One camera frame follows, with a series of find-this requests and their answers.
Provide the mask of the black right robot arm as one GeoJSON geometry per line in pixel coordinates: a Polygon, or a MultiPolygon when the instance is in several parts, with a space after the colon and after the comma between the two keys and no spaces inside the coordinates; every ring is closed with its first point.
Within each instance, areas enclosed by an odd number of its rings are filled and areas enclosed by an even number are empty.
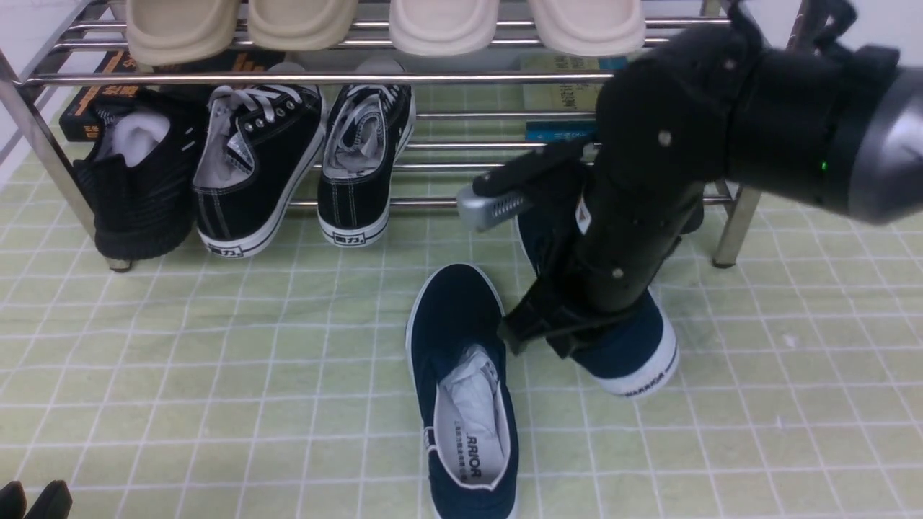
{"type": "Polygon", "coordinates": [[[894,48],[839,43],[856,21],[821,2],[804,50],[768,46],[741,1],[614,72],[596,130],[479,175],[461,219],[484,231],[528,209],[571,221],[498,336],[521,352],[560,337],[566,357],[625,321],[705,186],[725,179],[871,226],[921,211],[921,69],[894,48]]]}

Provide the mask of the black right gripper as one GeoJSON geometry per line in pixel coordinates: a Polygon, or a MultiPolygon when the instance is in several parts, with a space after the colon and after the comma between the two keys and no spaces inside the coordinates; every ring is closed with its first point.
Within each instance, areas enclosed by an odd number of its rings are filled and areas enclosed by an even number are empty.
{"type": "Polygon", "coordinates": [[[544,339],[559,358],[646,319],[636,306],[675,246],[706,181],[725,171],[732,108],[761,55],[752,25],[696,25],[604,82],[599,148],[571,168],[579,141],[551,143],[476,177],[479,196],[521,192],[577,221],[498,325],[515,355],[544,339]]]}

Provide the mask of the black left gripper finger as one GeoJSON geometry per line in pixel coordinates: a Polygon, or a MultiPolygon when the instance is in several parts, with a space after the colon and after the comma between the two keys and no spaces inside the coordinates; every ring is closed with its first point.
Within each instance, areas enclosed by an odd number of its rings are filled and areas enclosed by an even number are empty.
{"type": "Polygon", "coordinates": [[[44,487],[42,493],[26,512],[26,519],[67,519],[73,498],[64,480],[55,480],[44,487]]]}
{"type": "Polygon", "coordinates": [[[23,519],[27,514],[27,498],[20,481],[10,481],[0,491],[0,518],[23,519]]]}

